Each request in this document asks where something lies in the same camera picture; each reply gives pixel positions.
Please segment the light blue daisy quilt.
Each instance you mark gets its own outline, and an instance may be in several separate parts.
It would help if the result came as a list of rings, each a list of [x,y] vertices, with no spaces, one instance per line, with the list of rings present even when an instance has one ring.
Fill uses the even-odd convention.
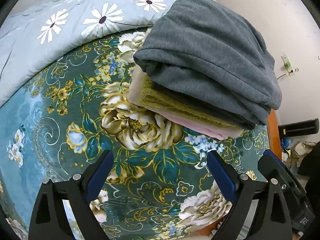
[[[32,77],[79,46],[149,27],[176,0],[45,0],[1,27],[1,105]]]

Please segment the pink folded cloth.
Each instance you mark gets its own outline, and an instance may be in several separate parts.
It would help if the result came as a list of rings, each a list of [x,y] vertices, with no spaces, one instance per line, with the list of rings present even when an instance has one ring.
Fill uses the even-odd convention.
[[[174,113],[171,113],[169,111],[165,111],[162,109],[152,109],[152,111],[162,115],[163,117],[165,117],[166,119],[174,123],[177,123],[195,132],[198,132],[219,140],[225,140],[228,138],[236,139],[236,138],[239,138],[244,132],[243,129],[217,127],[215,125],[206,124],[202,121],[193,121],[191,119],[181,117],[179,115],[176,115]]]

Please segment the beige folded cloth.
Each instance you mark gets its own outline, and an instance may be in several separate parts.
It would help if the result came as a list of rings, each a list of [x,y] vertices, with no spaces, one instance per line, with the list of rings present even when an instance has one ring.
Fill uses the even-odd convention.
[[[140,96],[142,95],[143,81],[146,77],[146,73],[143,72],[140,66],[136,65],[133,71],[132,80],[129,90],[126,92],[126,99],[128,102],[137,105],[139,107],[145,107],[146,109],[159,113],[158,107],[144,106],[140,102]]]

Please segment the olive green folded cloth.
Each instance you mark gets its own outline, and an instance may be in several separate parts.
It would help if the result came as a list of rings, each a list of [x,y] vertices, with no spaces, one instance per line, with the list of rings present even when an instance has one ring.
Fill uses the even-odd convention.
[[[180,117],[198,121],[210,126],[217,126],[223,128],[234,128],[240,130],[241,128],[237,125],[231,124],[223,120],[220,117],[215,117],[210,114],[204,113],[201,110],[183,102],[181,100],[175,99],[168,94],[160,92],[152,87],[153,82],[146,75],[143,77],[141,93],[139,96],[139,102],[144,107],[151,107],[156,110],[168,111],[172,114],[176,114]]]

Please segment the wooden bed frame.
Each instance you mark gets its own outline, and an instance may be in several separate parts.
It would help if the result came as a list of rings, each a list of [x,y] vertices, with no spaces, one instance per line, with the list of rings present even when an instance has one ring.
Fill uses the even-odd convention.
[[[276,155],[276,157],[279,160],[281,160],[282,150],[280,145],[278,124],[277,124],[276,113],[273,109],[271,110],[271,113],[267,119],[267,132],[268,132],[270,150]]]

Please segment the black box on floor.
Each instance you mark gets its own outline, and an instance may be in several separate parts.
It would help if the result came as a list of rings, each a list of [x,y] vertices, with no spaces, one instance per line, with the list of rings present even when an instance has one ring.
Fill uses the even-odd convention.
[[[317,134],[319,132],[319,119],[295,122],[278,126],[280,138],[301,137],[305,135]]]

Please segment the grey knit garment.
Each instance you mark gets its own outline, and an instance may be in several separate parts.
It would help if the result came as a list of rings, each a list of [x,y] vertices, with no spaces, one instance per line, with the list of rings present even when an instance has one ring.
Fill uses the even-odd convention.
[[[281,104],[263,37],[214,0],[176,0],[133,59],[155,84],[242,128],[265,125]]]

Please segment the green floral bed blanket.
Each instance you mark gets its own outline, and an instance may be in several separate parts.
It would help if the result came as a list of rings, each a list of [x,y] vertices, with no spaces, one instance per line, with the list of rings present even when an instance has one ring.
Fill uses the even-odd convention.
[[[220,140],[194,132],[126,97],[136,51],[148,30],[89,42],[56,60],[1,107],[1,206],[27,239],[42,179],[83,172],[104,150],[114,165],[90,208],[110,239],[179,239],[226,215],[207,153],[262,180],[257,162],[269,147],[265,126]]]

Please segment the wall power socket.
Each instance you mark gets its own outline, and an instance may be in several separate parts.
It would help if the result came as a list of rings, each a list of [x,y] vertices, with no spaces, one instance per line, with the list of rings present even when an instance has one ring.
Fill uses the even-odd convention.
[[[286,74],[287,76],[294,76],[296,73],[299,72],[299,69],[292,65],[292,63],[290,62],[289,58],[285,53],[281,55],[281,59],[284,64],[284,68],[287,71],[287,74]]]

